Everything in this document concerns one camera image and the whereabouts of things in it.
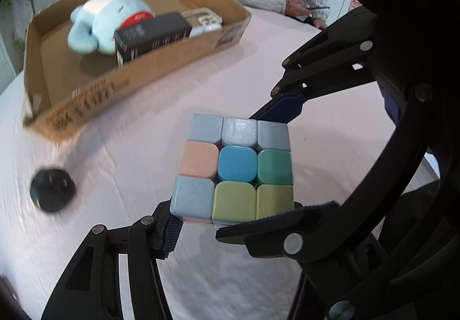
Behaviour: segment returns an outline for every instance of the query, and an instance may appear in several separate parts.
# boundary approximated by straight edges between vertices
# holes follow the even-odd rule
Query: black round object
[[[41,169],[30,184],[30,197],[44,212],[61,211],[75,193],[75,183],[62,169]]]

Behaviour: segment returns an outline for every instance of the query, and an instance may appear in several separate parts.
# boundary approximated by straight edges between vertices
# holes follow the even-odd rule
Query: white game controller
[[[190,37],[222,28],[222,18],[207,7],[185,11],[182,16],[192,24]]]

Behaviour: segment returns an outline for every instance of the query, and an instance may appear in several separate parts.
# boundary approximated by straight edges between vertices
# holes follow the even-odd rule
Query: hand
[[[319,18],[313,19],[313,26],[321,30],[327,28],[327,24],[324,22],[324,20]]]
[[[292,18],[310,15],[312,10],[303,7],[302,3],[302,0],[286,0],[286,10],[284,13]]]

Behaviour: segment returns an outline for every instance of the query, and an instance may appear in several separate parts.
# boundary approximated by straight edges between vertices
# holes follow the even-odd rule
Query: yellow cube tile
[[[222,181],[214,191],[212,222],[232,225],[256,218],[256,190],[247,182]]]
[[[256,219],[282,214],[294,209],[292,186],[261,185],[257,188]]]

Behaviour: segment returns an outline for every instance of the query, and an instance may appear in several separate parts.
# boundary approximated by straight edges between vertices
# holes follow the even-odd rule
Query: green cube tile
[[[292,161],[289,151],[262,150],[257,157],[257,181],[267,185],[292,185]]]
[[[212,222],[232,225],[256,218],[256,190],[247,182],[222,181],[214,191]]]
[[[256,219],[294,209],[294,189],[286,185],[261,185],[257,188]]]

